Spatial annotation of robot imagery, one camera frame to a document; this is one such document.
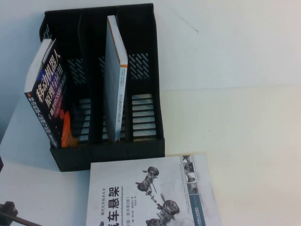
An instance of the book lying flat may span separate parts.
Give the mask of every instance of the book lying flat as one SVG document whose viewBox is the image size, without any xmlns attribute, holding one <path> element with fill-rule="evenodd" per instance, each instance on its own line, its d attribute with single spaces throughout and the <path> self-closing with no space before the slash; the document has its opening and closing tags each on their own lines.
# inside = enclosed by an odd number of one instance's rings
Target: book lying flat
<svg viewBox="0 0 301 226">
<path fill-rule="evenodd" d="M 120 140 L 127 80 L 127 52 L 115 16 L 107 17 L 104 68 L 104 108 L 109 140 Z"/>
<path fill-rule="evenodd" d="M 66 80 L 56 40 L 44 39 L 28 70 L 24 93 L 55 148 L 78 143 L 71 134 Z"/>
<path fill-rule="evenodd" d="M 86 226 L 221 226 L 203 154 L 91 164 Z"/>
</svg>

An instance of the white book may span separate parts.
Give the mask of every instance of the white book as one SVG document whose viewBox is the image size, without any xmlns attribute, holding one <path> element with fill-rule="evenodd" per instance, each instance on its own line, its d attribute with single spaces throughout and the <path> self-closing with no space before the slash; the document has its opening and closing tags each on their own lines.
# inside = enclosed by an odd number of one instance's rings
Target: white book
<svg viewBox="0 0 301 226">
<path fill-rule="evenodd" d="M 127 80 L 127 52 L 115 16 L 108 16 L 104 69 L 105 119 L 112 142 L 120 140 Z"/>
<path fill-rule="evenodd" d="M 222 226 L 203 154 L 91 164 L 86 226 Z"/>
</svg>

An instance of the car suspension book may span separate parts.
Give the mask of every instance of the car suspension book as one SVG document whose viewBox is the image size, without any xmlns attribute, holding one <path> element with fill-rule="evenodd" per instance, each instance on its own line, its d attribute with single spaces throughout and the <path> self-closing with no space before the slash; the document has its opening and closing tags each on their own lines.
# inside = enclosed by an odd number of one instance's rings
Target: car suspension book
<svg viewBox="0 0 301 226">
<path fill-rule="evenodd" d="M 91 164 L 86 226 L 221 226 L 203 154 Z"/>
<path fill-rule="evenodd" d="M 111 142 L 120 140 L 126 81 L 127 51 L 115 16 L 108 16 L 104 66 L 104 108 L 108 137 Z"/>
<path fill-rule="evenodd" d="M 71 134 L 66 80 L 56 40 L 44 39 L 27 73 L 24 93 L 55 148 L 78 143 Z"/>
</svg>

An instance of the book title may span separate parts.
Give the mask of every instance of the book title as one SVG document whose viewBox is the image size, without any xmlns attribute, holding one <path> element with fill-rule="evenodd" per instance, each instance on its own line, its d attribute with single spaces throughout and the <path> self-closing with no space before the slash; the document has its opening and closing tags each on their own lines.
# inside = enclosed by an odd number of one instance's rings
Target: book title
<svg viewBox="0 0 301 226">
<path fill-rule="evenodd" d="M 61 55 L 54 49 L 36 90 L 39 102 L 45 102 L 48 109 L 50 109 L 49 118 L 52 118 L 54 115 L 55 107 L 61 100 L 60 96 L 66 82 L 66 76 L 63 76 L 64 71 L 59 62 L 60 58 Z"/>
</svg>

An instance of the ventilation slot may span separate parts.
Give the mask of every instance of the ventilation slot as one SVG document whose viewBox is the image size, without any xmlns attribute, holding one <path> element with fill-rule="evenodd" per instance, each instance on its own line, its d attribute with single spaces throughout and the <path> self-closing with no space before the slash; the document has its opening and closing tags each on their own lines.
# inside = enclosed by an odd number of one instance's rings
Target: ventilation slot
<svg viewBox="0 0 301 226">
<path fill-rule="evenodd" d="M 156 123 L 151 94 L 133 95 L 133 137 L 134 141 L 156 138 Z"/>
<path fill-rule="evenodd" d="M 79 110 L 74 112 L 72 121 L 72 134 L 79 137 L 80 143 L 86 143 L 89 140 L 90 114 L 90 99 L 80 99 Z"/>
<path fill-rule="evenodd" d="M 46 26 L 46 30 L 43 33 L 43 39 L 52 39 L 52 35 L 49 30 L 49 26 Z"/>
<path fill-rule="evenodd" d="M 86 83 L 86 77 L 83 67 L 83 59 L 68 59 L 67 60 L 70 72 L 75 85 L 83 85 Z"/>
<path fill-rule="evenodd" d="M 99 63 L 100 63 L 100 71 L 102 76 L 104 76 L 104 56 L 98 58 L 99 59 Z"/>
<path fill-rule="evenodd" d="M 129 72 L 132 80 L 150 78 L 149 55 L 147 53 L 128 55 Z"/>
</svg>

